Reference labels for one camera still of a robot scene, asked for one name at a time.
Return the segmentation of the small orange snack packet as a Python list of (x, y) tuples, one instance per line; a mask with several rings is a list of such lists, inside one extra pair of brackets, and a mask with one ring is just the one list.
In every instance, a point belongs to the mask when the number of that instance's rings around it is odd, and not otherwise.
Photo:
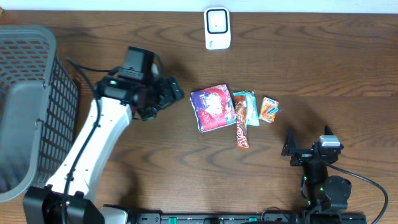
[(279, 102), (268, 97), (262, 99), (261, 109), (259, 113), (259, 119), (273, 123), (277, 113), (282, 111), (282, 107)]

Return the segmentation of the teal snack packet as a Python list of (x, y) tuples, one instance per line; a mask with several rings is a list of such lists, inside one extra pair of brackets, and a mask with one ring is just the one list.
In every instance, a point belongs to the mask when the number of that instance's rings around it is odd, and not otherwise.
[(257, 111), (256, 97), (253, 91), (234, 92), (234, 96), (244, 96), (247, 104), (246, 124), (250, 126), (259, 126), (259, 115)]

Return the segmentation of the orange red chocolate bar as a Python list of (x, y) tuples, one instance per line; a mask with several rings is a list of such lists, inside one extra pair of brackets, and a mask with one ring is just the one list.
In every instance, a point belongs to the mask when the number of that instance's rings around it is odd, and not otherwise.
[(236, 146), (242, 149), (249, 149), (248, 132), (246, 127), (247, 101), (240, 93), (234, 93), (236, 111)]

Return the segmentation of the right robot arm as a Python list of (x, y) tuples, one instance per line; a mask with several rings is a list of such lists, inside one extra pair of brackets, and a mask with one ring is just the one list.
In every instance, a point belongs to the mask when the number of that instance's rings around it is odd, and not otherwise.
[(281, 155), (290, 157), (290, 165), (303, 168), (303, 198), (309, 199), (309, 206), (318, 212), (341, 212), (348, 208), (351, 182), (338, 175), (329, 175), (328, 166), (338, 160), (344, 146), (328, 126), (319, 141), (309, 149), (296, 145), (294, 132), (288, 127), (287, 137)]

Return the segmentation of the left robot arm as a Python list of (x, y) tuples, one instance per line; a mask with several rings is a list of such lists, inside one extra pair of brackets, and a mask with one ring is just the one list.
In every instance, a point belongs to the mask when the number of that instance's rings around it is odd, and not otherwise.
[(184, 96), (175, 77), (145, 82), (107, 75), (95, 88), (88, 117), (62, 165), (45, 187), (29, 187), (23, 199), (28, 223), (135, 223), (117, 205), (94, 205), (98, 181), (117, 140), (134, 114), (147, 121)]

